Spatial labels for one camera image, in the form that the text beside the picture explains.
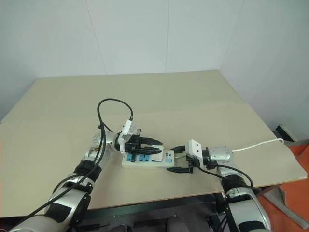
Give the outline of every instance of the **white wall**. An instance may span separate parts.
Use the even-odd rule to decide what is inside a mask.
[[[0,119],[37,77],[221,69],[272,129],[299,131],[308,23],[307,0],[0,0]]]
[[[246,0],[222,74],[272,129],[301,129],[291,118],[309,97],[308,68],[309,1]]]

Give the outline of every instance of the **beige tabletop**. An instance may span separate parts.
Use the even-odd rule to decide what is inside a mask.
[[[189,139],[237,149],[275,138],[219,71],[38,79],[0,126],[0,217],[27,215],[48,200],[91,145],[98,132],[96,106],[104,98],[128,102],[142,136],[162,141],[165,149]],[[114,130],[129,114],[117,102],[102,105],[101,113]],[[128,169],[121,159],[112,154],[90,209],[222,191],[219,179],[199,170]],[[307,176],[279,141],[237,152],[235,160],[255,186]]]

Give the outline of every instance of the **power strip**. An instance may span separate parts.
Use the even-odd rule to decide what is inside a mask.
[[[135,157],[135,162],[131,162],[132,155],[124,155],[122,159],[122,166],[124,168],[169,168],[175,166],[174,151],[162,151],[162,161],[153,161],[151,156],[139,154]]]

